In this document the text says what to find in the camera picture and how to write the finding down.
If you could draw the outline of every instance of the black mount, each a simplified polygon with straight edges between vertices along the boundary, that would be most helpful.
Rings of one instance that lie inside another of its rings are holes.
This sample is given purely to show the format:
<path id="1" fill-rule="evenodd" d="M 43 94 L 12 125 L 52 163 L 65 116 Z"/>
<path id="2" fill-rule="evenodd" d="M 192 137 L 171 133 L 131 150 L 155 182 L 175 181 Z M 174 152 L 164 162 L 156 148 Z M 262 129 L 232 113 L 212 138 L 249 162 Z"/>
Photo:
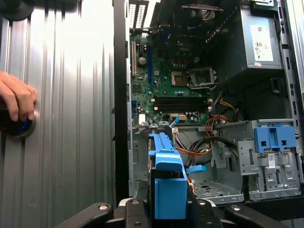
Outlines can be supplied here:
<path id="1" fill-rule="evenodd" d="M 33 11 L 34 0 L 0 0 L 0 13 L 7 20 L 24 20 Z"/>

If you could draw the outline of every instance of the blue plastic clip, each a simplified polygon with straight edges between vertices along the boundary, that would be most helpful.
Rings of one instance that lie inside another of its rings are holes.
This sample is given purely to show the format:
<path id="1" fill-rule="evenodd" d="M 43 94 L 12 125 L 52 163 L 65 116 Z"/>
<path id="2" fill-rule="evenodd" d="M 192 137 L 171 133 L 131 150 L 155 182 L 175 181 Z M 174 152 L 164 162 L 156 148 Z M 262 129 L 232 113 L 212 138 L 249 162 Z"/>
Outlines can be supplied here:
<path id="1" fill-rule="evenodd" d="M 291 126 L 273 125 L 270 127 L 256 127 L 253 129 L 256 152 L 264 150 L 283 152 L 285 148 L 295 148 L 295 128 Z"/>
<path id="2" fill-rule="evenodd" d="M 207 170 L 206 166 L 194 165 L 186 169 L 186 174 L 192 174 L 196 172 L 206 172 L 206 170 Z"/>

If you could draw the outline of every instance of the ribbed metal panel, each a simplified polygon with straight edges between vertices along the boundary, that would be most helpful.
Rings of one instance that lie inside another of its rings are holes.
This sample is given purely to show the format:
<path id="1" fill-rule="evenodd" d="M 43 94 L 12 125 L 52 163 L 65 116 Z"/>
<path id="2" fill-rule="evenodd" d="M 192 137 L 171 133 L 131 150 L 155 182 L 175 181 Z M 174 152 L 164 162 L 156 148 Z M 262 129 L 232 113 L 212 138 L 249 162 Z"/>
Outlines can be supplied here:
<path id="1" fill-rule="evenodd" d="M 38 91 L 37 126 L 1 138 L 1 228 L 48 228 L 94 202 L 114 203 L 113 7 L 36 8 L 3 20 L 0 69 Z"/>

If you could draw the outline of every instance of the sticker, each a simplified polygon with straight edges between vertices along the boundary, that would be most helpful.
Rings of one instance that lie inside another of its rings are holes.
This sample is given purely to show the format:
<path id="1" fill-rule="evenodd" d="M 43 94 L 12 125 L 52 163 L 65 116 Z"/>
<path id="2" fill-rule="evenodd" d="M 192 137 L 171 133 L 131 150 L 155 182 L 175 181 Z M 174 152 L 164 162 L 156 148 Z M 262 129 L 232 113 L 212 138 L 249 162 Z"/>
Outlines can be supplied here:
<path id="1" fill-rule="evenodd" d="M 262 64 L 255 62 L 255 66 L 262 67 Z"/>
<path id="2" fill-rule="evenodd" d="M 274 61 L 269 28 L 261 25 L 250 25 L 250 29 L 255 61 Z"/>
<path id="3" fill-rule="evenodd" d="M 268 155 L 268 166 L 270 168 L 275 168 L 276 167 L 276 159 L 274 154 L 269 154 Z"/>

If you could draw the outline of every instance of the blue drive bracket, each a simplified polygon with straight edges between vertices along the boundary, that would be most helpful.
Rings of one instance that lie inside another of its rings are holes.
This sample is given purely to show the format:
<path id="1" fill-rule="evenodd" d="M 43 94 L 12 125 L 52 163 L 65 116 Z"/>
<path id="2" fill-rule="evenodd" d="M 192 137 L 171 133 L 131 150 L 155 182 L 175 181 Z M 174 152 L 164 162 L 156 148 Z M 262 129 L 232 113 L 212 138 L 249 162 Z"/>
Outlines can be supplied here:
<path id="1" fill-rule="evenodd" d="M 154 139 L 155 170 L 181 172 L 182 178 L 155 179 L 155 219 L 186 219 L 187 176 L 180 153 L 165 133 L 150 134 Z"/>
<path id="2" fill-rule="evenodd" d="M 256 127 L 253 129 L 256 152 L 265 150 L 283 152 L 286 148 L 296 148 L 295 128 L 274 124 L 270 127 Z"/>

